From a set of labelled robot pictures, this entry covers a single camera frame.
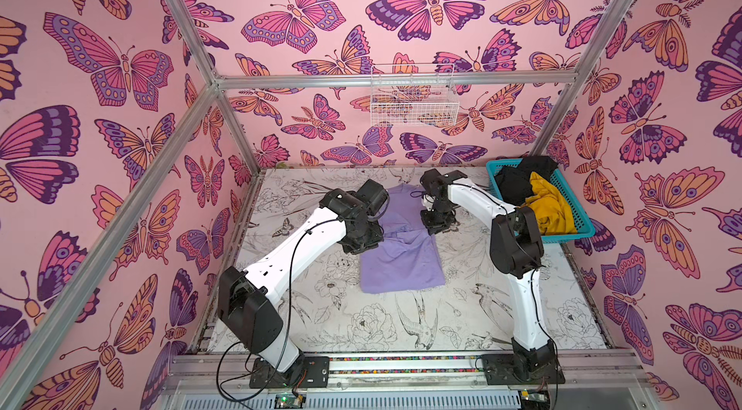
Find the lavender purple t-shirt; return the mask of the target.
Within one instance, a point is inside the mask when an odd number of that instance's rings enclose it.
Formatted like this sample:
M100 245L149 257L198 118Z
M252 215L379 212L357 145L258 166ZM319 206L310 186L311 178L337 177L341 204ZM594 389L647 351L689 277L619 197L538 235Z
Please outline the lavender purple t-shirt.
M384 240L359 257L359 286L366 294L423 290L446 283L435 237L421 220L422 189L400 184L388 190L380 218Z

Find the teal plastic laundry basket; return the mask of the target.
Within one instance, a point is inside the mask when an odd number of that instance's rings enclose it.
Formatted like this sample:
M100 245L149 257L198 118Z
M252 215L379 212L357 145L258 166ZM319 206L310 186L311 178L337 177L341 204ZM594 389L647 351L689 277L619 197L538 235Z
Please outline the teal plastic laundry basket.
M489 161L486 164L486 170L490 177L490 192L493 196L501 199L502 192L500 191L500 185L496 182L495 176L500 172L503 167L516 168L522 162L522 158L517 159L500 159ZM566 202L570 205L574 224L576 228L575 233L559 234L559 235L544 235L542 237L544 244L562 244L578 239L591 238L595 236L595 227L591 222L589 215L585 212L583 205L579 202L579 199L575 196L571 187L568 185L562 172L557 168L550 177L550 182L555 186L558 191L565 198Z

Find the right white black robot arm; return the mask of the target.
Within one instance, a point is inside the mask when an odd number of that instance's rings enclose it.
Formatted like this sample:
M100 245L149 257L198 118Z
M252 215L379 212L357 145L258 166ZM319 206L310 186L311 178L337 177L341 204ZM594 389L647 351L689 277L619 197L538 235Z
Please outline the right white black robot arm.
M506 276L514 319L511 339L514 374L525 381L547 367L558 365L558 346L547 332L540 298L540 271L544 244L535 214L484 191L463 172L443 174L427 170L420 185L429 206L421 220L431 235L447 230L463 208L490 230L489 257Z

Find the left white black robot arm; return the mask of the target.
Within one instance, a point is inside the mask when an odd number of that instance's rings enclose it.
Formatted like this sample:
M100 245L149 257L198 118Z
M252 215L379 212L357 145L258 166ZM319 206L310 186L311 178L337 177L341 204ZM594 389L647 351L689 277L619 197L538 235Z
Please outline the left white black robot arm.
M229 267L220 275L218 319L251 354L287 376L303 361L290 339L291 320L278 303L292 300L293 282L322 253L340 246L360 255L384 240L380 218L388 191L366 180L357 191L334 189L307 220L268 255L247 268Z

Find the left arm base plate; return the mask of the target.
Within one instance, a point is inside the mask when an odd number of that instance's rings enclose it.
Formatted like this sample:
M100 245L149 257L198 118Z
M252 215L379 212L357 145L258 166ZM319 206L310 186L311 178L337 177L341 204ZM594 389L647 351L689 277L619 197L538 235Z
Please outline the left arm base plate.
M249 388L286 389L327 388L330 378L330 358L327 356L300 356L299 360L281 373L262 358L251 370Z

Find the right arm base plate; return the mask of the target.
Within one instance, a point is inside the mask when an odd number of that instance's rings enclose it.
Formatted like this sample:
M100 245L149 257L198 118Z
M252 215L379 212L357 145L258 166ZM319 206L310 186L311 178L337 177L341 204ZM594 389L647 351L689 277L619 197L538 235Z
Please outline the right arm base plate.
M488 385L539 386L562 385L566 382L557 361L532 367L513 353L484 354L480 356L481 369Z

